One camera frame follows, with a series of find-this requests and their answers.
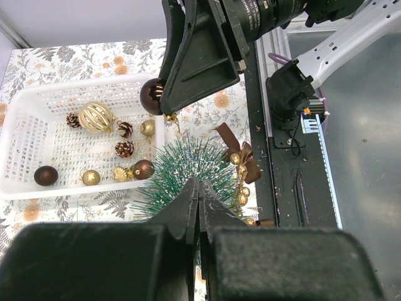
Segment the small pine cone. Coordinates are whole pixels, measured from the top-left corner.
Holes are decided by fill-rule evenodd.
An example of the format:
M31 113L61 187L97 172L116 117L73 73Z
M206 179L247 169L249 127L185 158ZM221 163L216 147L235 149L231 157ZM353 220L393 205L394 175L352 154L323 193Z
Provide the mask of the small pine cone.
M118 125L118 132L121 137L123 137L124 139L131 138L133 133L133 127L129 122L123 122L119 120L117 122L117 125Z

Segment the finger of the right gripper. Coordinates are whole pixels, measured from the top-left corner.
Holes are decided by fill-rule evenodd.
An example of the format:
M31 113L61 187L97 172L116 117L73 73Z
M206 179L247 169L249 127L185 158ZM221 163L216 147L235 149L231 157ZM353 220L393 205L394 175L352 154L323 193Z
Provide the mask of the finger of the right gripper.
M195 76L194 62L189 61L193 56L185 53L183 49L180 49L180 46L183 46L185 41L189 41L190 29L187 27L189 23L185 20L185 17L188 16L190 19L195 19L197 1L182 2L185 11L182 10L182 6L178 1L162 1L167 28L167 44L159 73L159 82L163 85L167 83L171 72L173 72L173 81L175 81L175 74L180 69L185 71L180 76L182 82Z
M193 56L189 61L194 62L195 76L182 82L180 76L185 71L180 69L173 81L173 72L170 73L160 99L164 115L172 115L239 80L223 31L227 22L221 5L216 1L197 1L195 19L186 16L185 20L190 37L180 49Z

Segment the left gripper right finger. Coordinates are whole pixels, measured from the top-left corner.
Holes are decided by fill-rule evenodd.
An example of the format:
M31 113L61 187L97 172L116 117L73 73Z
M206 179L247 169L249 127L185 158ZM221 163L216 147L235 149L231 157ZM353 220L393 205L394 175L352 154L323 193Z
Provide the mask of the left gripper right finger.
M334 229L249 226L199 186L202 276L209 300L384 300L352 235Z

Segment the white plastic basket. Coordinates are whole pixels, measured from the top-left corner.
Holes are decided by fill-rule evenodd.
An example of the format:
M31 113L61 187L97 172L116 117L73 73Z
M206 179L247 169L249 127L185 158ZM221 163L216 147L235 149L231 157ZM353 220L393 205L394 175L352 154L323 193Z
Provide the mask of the white plastic basket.
M1 129L1 198L47 198L143 187L144 180L114 180L113 170L131 167L142 159L154 161L164 145L163 117L154 117L155 134L150 144L140 132L142 122L152 119L140 103L140 90L149 79L150 74L137 73L18 91ZM135 150L131 157L123 159L115 154L115 145L122 140L117 129L92 134L67 125L68 114L93 101L105 104L116 120L132 125ZM41 166L53 166L58 171L58 180L52 186L35 183L34 172ZM100 174L96 186L86 186L81 180L91 169Z

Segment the small green christmas tree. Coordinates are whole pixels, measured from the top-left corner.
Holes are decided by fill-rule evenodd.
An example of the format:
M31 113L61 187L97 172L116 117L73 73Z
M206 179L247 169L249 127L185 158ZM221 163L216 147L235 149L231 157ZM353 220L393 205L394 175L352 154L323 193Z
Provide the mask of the small green christmas tree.
M227 147L214 139L186 137L165 144L154 163L154 174L144 187L138 188L143 200L132 202L131 208L139 212L139 221L147 221L164 209L192 177L210 181L218 199L242 218L236 201L236 170L224 160L226 151Z

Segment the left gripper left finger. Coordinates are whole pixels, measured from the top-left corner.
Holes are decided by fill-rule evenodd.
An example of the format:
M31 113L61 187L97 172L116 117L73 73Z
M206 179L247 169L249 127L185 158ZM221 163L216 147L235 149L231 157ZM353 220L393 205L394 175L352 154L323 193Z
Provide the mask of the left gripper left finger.
M37 223L1 262L2 300L192 300L199 180L144 223Z

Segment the brown shiny bauble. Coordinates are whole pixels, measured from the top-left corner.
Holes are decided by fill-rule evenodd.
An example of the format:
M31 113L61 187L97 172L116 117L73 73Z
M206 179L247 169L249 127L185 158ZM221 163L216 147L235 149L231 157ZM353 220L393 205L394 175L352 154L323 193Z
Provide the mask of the brown shiny bauble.
M58 180L58 171L53 166L41 166L34 172L34 181L40 186L52 186Z

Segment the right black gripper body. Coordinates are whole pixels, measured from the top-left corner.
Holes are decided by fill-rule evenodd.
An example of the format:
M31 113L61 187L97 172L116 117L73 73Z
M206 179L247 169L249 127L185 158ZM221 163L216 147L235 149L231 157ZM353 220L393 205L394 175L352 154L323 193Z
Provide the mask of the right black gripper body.
M325 21L336 21L354 13L362 0L266 0L216 1L227 24L223 31L235 62L246 60L248 44L276 29L285 29L299 15L308 15L305 26L310 28Z

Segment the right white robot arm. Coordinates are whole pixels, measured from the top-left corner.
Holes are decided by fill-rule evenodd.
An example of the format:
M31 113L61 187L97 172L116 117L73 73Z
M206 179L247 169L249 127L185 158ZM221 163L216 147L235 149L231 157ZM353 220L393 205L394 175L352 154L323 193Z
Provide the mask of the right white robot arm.
M163 7L167 46L159 73L162 91L150 110L166 116L236 84L250 43L286 28L300 14L307 14L307 27L348 18L327 40L268 80L273 115L289 121L334 71L400 24L399 1L164 1Z

